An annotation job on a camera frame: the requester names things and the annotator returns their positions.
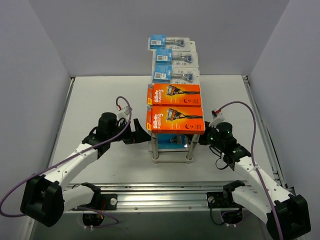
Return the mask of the blue Harry's box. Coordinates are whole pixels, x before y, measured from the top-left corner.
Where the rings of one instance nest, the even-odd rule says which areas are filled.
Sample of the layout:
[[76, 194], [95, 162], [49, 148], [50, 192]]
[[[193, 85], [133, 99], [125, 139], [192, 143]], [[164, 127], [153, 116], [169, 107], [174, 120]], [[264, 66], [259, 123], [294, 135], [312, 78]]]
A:
[[187, 152], [188, 138], [183, 134], [157, 134], [158, 152]]

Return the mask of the orange Fusion5 razor box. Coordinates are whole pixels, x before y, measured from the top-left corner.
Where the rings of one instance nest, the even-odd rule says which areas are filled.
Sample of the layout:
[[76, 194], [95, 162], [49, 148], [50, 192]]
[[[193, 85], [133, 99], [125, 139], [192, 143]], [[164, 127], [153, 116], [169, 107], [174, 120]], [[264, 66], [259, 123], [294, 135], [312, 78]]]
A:
[[198, 84], [149, 84], [146, 103], [156, 107], [201, 107], [201, 88]]
[[201, 107], [148, 106], [146, 129], [153, 134], [201, 135], [205, 121]]

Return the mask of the clear blue-card razor blister pack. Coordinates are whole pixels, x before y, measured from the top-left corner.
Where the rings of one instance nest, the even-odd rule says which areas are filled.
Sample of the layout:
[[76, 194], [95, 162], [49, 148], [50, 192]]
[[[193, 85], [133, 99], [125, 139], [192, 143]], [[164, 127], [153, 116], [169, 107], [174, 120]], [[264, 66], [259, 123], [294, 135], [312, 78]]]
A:
[[153, 84], [199, 84], [200, 71], [197, 68], [183, 68], [157, 64], [153, 69], [151, 82]]

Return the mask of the Gillette SkinGuard blister pack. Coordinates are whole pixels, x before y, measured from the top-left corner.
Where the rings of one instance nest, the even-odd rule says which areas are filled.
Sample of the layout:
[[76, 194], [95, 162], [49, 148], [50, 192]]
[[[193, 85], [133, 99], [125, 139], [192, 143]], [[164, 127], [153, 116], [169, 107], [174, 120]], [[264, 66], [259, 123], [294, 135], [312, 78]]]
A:
[[173, 51], [159, 48], [152, 55], [152, 65], [166, 65], [178, 68], [198, 68], [198, 54], [195, 51]]

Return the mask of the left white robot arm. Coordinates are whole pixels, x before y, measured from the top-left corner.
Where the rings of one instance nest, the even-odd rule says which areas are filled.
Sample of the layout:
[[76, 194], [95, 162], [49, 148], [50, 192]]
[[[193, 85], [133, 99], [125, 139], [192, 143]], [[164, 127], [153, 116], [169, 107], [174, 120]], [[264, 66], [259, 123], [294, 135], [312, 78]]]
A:
[[103, 113], [98, 125], [65, 161], [51, 166], [44, 173], [36, 174], [26, 182], [20, 205], [21, 213], [52, 227], [66, 211], [82, 207], [102, 210], [107, 203], [98, 186], [88, 182], [72, 189], [67, 189], [67, 186], [87, 166], [102, 157], [113, 142], [131, 145], [151, 140], [137, 118], [133, 120], [133, 124], [134, 130], [131, 130], [127, 119], [118, 119], [111, 112]]

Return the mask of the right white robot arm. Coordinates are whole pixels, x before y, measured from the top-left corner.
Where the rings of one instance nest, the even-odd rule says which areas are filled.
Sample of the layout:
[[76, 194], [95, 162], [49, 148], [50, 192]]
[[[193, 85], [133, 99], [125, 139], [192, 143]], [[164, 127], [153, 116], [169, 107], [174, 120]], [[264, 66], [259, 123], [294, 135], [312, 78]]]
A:
[[240, 205], [259, 218], [274, 240], [294, 240], [311, 231], [307, 200], [294, 195], [270, 177], [253, 159], [253, 155], [233, 136], [228, 122], [205, 123], [199, 143], [222, 155], [232, 171], [242, 176], [223, 187], [222, 200], [227, 206]]

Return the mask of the white two-tier shelf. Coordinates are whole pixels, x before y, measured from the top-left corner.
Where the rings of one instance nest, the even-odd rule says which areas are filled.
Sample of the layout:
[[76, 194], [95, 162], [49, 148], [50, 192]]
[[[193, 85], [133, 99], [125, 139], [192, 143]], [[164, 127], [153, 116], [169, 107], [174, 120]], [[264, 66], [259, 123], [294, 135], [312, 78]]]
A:
[[[190, 48], [191, 48], [191, 52], [196, 52], [196, 44], [192, 40], [190, 40]], [[155, 66], [151, 65], [151, 75], [153, 73]], [[187, 163], [192, 161], [193, 150], [195, 146], [196, 146], [195, 141], [191, 139], [191, 140], [188, 140], [188, 147], [189, 147], [188, 151], [158, 152], [158, 133], [151, 133], [151, 141], [148, 142], [148, 151], [152, 153], [152, 160], [156, 164], [157, 163]]]

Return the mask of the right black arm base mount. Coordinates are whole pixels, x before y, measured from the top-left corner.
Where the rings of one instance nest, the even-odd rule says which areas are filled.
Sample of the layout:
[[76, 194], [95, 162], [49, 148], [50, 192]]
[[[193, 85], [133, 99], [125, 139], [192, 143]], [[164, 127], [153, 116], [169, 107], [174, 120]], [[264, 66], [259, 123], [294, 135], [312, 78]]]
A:
[[239, 204], [227, 200], [222, 191], [207, 192], [206, 198], [209, 209], [241, 208]]

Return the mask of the aluminium mounting rail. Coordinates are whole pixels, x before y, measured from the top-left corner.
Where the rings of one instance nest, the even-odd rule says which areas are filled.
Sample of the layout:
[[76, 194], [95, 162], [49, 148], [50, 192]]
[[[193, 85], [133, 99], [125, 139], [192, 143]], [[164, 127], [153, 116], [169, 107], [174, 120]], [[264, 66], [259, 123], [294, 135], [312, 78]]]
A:
[[223, 192], [226, 181], [169, 182], [167, 184], [103, 184], [100, 194], [117, 194], [116, 211], [183, 212], [204, 211], [208, 208], [207, 192]]

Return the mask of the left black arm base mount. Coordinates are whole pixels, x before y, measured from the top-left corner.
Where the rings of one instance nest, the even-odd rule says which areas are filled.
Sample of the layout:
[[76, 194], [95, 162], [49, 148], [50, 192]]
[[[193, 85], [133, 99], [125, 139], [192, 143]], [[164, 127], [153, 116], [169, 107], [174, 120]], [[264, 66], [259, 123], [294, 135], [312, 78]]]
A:
[[118, 195], [115, 193], [99, 194], [95, 196], [90, 207], [100, 211], [114, 211], [117, 209]]

